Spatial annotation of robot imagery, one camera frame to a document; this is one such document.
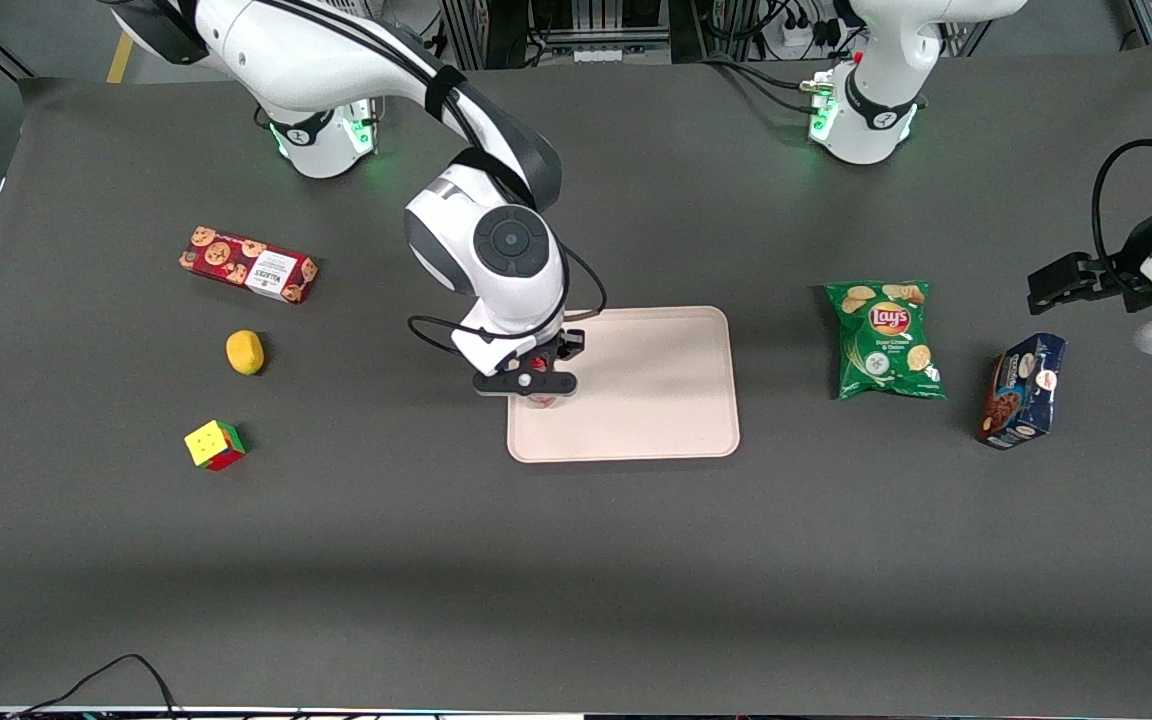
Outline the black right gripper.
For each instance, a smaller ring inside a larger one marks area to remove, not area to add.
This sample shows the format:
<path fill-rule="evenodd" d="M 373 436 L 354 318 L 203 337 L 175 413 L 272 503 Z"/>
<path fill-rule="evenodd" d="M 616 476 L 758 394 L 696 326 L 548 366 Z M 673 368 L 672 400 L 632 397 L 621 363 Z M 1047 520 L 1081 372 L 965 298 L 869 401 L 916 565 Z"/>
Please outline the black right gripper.
<path fill-rule="evenodd" d="M 475 372 L 473 388 L 483 396 L 570 397 L 579 378 L 556 367 L 558 361 L 571 361 L 585 350 L 586 331 L 559 331 L 556 338 L 511 357 L 495 374 Z"/>

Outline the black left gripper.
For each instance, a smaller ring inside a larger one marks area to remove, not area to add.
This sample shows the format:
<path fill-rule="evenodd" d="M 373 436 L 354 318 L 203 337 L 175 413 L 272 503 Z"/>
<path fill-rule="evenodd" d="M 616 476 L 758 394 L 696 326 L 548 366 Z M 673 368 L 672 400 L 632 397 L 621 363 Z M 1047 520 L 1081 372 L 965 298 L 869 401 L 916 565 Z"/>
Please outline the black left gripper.
<path fill-rule="evenodd" d="M 1126 313 L 1143 313 L 1152 306 L 1152 281 L 1143 274 L 1147 251 L 1128 251 L 1092 258 L 1087 252 L 1070 252 L 1030 273 L 1028 311 L 1038 316 L 1055 306 L 1087 300 L 1093 273 L 1101 297 L 1120 297 Z"/>

